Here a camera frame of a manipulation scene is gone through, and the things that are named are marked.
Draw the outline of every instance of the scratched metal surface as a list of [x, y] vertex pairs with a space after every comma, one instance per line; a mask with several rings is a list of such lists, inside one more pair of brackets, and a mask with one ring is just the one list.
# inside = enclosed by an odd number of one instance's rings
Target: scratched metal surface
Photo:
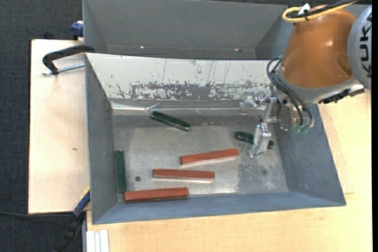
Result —
[[208, 102], [241, 100], [252, 90], [269, 94], [266, 60], [87, 56], [107, 97], [124, 105], [138, 106], [138, 101], [150, 100], [150, 106], [181, 101], [201, 107]]
[[[252, 132], [257, 116], [182, 115], [190, 130], [166, 126], [139, 117], [113, 116], [115, 149], [125, 152], [128, 190], [187, 186], [190, 194], [257, 194], [287, 191], [277, 143], [265, 154], [250, 157], [251, 144], [234, 138], [236, 131]], [[219, 162], [180, 167], [180, 156], [213, 150], [238, 148], [239, 156]], [[152, 178], [154, 168], [213, 171], [212, 182], [161, 180]]]

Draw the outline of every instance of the orange-red bar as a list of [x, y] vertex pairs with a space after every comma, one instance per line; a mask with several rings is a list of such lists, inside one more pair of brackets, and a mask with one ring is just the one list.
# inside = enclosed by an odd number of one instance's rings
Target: orange-red bar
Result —
[[214, 172], [212, 171], [154, 169], [152, 174], [154, 178], [159, 179], [198, 179], [204, 181], [211, 181], [214, 179]]
[[152, 190], [126, 191], [125, 202], [160, 201], [162, 199], [185, 198], [189, 195], [187, 187], [163, 188]]
[[205, 153], [197, 153], [195, 155], [184, 155], [180, 157], [180, 163], [182, 165], [203, 162], [203, 161], [210, 161], [216, 159], [223, 159], [223, 158], [230, 158], [237, 156], [239, 151], [237, 148], [231, 149], [224, 149], [224, 150], [217, 150], [212, 152], [205, 152]]

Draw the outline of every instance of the wooden board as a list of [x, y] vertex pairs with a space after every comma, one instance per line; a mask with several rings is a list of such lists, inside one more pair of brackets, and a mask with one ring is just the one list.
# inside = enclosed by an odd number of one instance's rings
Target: wooden board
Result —
[[[30, 214], [72, 211], [89, 185], [84, 69], [43, 76], [45, 54], [80, 41], [32, 40], [30, 75]], [[83, 62], [83, 55], [56, 61]]]

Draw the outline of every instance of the gray bin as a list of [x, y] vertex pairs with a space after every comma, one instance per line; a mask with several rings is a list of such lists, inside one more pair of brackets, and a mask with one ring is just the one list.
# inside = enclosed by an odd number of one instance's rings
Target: gray bin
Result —
[[[292, 29], [281, 21], [284, 6], [189, 0], [83, 0], [83, 6], [85, 43], [116, 54], [86, 56], [94, 224], [345, 205], [317, 106], [307, 135], [273, 125], [274, 147], [258, 157], [234, 138], [259, 123], [263, 108], [241, 114], [240, 96], [269, 93], [266, 60], [257, 59], [283, 54]], [[167, 93], [172, 83], [187, 94]], [[136, 87], [148, 93], [136, 94]], [[151, 120], [153, 110], [189, 121], [190, 131]], [[232, 147], [237, 159], [196, 166], [215, 171], [211, 184], [151, 179], [152, 168], [179, 168], [181, 155]], [[124, 203], [113, 158], [120, 149], [129, 190], [188, 186], [190, 196]]]

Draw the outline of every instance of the green object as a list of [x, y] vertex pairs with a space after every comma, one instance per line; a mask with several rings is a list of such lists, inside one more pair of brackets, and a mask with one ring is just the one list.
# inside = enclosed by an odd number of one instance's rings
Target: green object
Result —
[[298, 134], [299, 132], [301, 132], [301, 129], [302, 129], [302, 126], [301, 125], [296, 125], [294, 127], [294, 133], [295, 134]]
[[303, 126], [302, 129], [301, 129], [301, 133], [303, 135], [305, 135], [306, 133], [308, 133], [308, 130], [309, 130], [309, 126], [308, 125]]
[[235, 133], [235, 139], [237, 139], [239, 141], [246, 142], [246, 143], [253, 144], [253, 135], [251, 135], [250, 133], [236, 132]]
[[274, 147], [274, 141], [270, 140], [268, 143], [268, 149], [272, 149]]
[[126, 171], [125, 160], [123, 158], [123, 151], [114, 151], [114, 158], [116, 162], [118, 193], [124, 193], [126, 192]]
[[185, 132], [187, 132], [190, 127], [190, 124], [188, 122], [176, 119], [175, 117], [171, 117], [167, 114], [160, 113], [160, 112], [152, 112], [151, 119], [164, 123], [168, 126], [175, 127], [179, 130], [183, 130]]

